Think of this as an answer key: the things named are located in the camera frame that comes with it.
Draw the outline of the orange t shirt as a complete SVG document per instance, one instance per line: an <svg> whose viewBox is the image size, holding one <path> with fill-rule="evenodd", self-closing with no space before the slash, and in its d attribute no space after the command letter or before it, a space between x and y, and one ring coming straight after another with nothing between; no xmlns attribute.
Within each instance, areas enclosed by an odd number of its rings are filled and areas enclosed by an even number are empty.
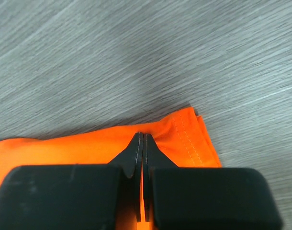
<svg viewBox="0 0 292 230"><path fill-rule="evenodd" d="M17 166L108 163L138 132L152 135L158 148L180 167L221 166L203 118L188 107L152 123L114 126L47 140L2 140L0 185Z"/></svg>

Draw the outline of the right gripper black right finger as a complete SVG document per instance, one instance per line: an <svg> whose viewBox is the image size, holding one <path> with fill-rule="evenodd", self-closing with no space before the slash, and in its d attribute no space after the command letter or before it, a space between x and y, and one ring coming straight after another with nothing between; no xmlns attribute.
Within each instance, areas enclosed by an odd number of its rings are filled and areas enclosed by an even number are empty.
<svg viewBox="0 0 292 230"><path fill-rule="evenodd" d="M280 230L264 176L251 168L179 167L144 136L145 220L153 230Z"/></svg>

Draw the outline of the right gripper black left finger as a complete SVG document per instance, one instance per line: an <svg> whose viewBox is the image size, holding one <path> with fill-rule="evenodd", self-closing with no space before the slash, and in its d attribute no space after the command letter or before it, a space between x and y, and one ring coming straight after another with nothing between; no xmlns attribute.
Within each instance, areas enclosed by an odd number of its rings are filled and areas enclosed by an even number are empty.
<svg viewBox="0 0 292 230"><path fill-rule="evenodd" d="M134 230L143 134L106 164L24 165L0 185L0 230Z"/></svg>

